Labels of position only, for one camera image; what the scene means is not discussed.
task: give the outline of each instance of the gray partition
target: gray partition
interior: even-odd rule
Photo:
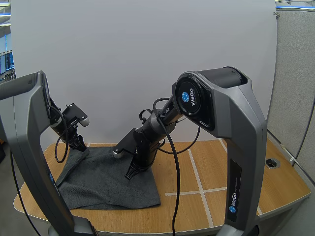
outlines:
[[[315,111],[313,111],[310,126],[298,155],[299,163],[306,172],[315,179]]]
[[[297,156],[315,99],[315,13],[278,13],[276,71],[267,127]]]

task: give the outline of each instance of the computer monitor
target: computer monitor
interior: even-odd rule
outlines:
[[[10,70],[12,68],[14,68],[14,62],[13,62],[13,54],[11,52],[11,53],[5,54],[5,69]]]

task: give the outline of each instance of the round logo badge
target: round logo badge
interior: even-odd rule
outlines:
[[[182,99],[184,102],[189,102],[189,95],[186,92],[183,92]]]
[[[230,206],[230,211],[232,212],[232,213],[235,213],[236,212],[236,209],[235,209],[235,207],[234,206]]]

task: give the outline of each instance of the floor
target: floor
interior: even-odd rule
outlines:
[[[2,144],[6,157],[0,163],[0,236],[36,236],[36,232],[30,225],[25,214],[15,210],[13,200],[17,195],[10,163],[10,148],[8,144]],[[19,187],[23,184],[23,178],[15,165],[15,173]],[[42,236],[48,235],[49,223],[35,218],[31,219]]]

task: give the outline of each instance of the gray plastic housing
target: gray plastic housing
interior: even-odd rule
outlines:
[[[26,185],[53,227],[50,232],[62,236],[95,235],[87,219],[74,220],[40,146],[40,135],[49,126],[45,85],[42,71],[1,85],[0,139],[10,145]]]

